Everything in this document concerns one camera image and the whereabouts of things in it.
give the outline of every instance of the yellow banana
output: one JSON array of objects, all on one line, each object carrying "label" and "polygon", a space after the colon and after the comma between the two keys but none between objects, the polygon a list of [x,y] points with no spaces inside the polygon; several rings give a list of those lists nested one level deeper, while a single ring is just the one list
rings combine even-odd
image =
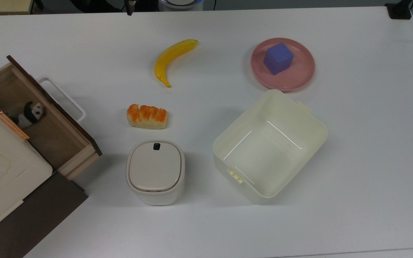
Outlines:
[{"label": "yellow banana", "polygon": [[197,46],[198,42],[199,41],[195,39],[186,39],[166,49],[159,56],[159,58],[156,61],[156,65],[154,66],[154,74],[156,75],[157,79],[163,82],[165,86],[170,88],[170,83],[168,83],[167,77],[165,75],[167,65],[176,57],[179,57],[180,55],[185,54],[194,49],[195,46]]}]

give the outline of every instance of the panda toy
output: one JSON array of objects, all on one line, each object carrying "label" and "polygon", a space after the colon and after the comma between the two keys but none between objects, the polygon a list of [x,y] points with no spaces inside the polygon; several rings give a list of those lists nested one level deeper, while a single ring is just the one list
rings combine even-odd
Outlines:
[{"label": "panda toy", "polygon": [[38,103],[31,108],[33,104],[32,101],[25,104],[23,108],[23,113],[18,116],[9,116],[9,118],[16,124],[20,129],[30,126],[39,121],[44,110],[41,107],[41,103]]}]

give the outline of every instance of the foam cube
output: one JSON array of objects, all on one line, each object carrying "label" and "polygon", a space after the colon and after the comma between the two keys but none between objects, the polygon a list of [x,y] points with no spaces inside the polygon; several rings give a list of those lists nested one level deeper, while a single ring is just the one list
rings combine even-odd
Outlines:
[{"label": "foam cube", "polygon": [[273,75],[276,75],[288,69],[293,58],[294,54],[286,47],[285,43],[280,43],[267,49],[264,64]]}]

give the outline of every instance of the open drawer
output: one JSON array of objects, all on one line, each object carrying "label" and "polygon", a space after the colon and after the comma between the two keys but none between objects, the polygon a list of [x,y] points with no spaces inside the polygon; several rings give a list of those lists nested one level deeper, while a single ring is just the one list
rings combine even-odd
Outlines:
[{"label": "open drawer", "polygon": [[69,180],[101,156],[95,140],[11,56],[0,68],[0,110],[23,113],[26,103],[41,103],[44,114],[24,129],[28,142]]}]

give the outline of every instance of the bread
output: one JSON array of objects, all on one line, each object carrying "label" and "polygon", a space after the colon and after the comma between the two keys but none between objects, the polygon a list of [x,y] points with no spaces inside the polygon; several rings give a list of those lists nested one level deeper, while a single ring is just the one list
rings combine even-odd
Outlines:
[{"label": "bread", "polygon": [[127,120],[131,126],[146,129],[164,129],[167,110],[155,106],[132,104],[127,109]]}]

